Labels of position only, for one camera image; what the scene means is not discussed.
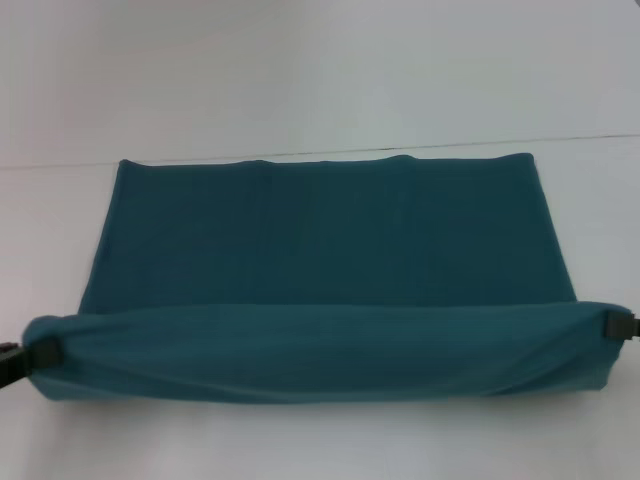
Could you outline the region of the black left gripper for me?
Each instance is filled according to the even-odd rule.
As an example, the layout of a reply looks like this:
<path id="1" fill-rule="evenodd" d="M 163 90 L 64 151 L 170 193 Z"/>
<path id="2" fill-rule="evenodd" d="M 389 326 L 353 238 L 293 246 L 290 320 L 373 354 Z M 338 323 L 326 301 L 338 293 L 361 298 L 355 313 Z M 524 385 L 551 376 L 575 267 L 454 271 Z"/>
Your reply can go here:
<path id="1" fill-rule="evenodd" d="M 32 371 L 63 363 L 63 349 L 56 338 L 46 338 L 29 346 L 6 342 L 0 345 L 0 388 L 29 377 Z"/>

